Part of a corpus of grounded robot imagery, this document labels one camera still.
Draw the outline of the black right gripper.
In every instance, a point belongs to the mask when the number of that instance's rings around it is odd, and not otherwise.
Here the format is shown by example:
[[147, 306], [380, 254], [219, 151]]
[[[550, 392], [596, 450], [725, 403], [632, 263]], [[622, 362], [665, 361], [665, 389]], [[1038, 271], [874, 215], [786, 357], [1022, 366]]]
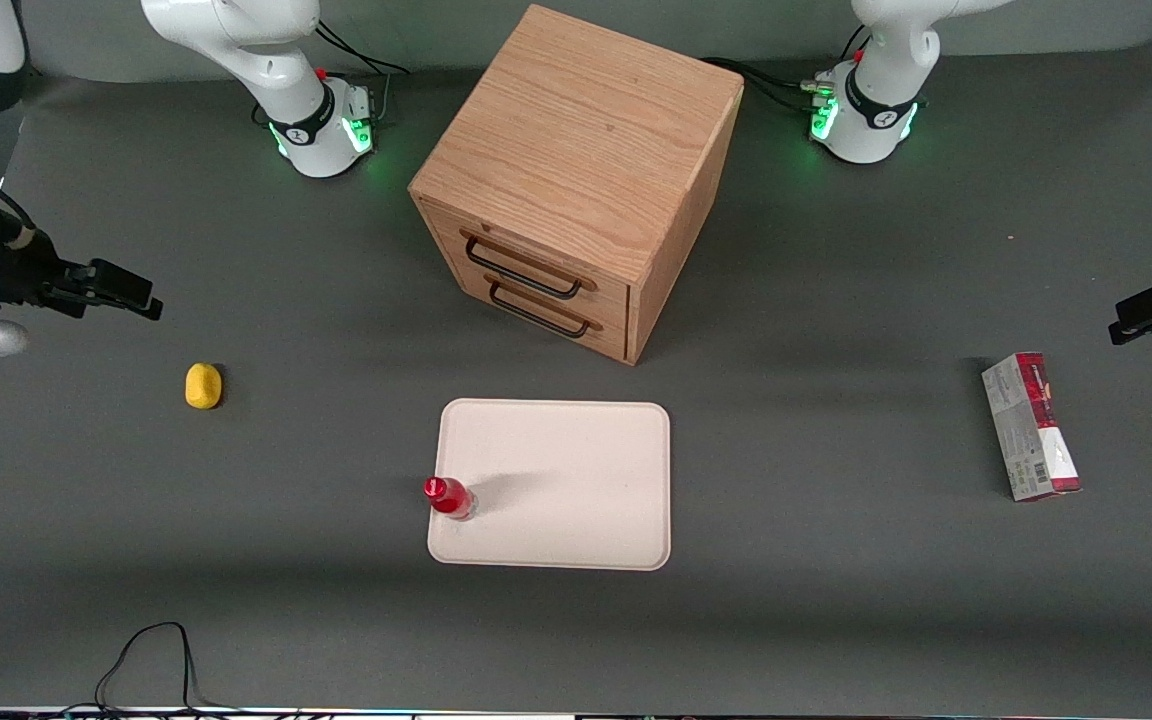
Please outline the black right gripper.
[[151, 323], [161, 318], [162, 302], [152, 296], [146, 278], [114, 263], [93, 259], [84, 270], [84, 287], [74, 276], [79, 263], [61, 259], [44, 232], [0, 222], [0, 309], [32, 305], [82, 319], [88, 306], [114, 306]]

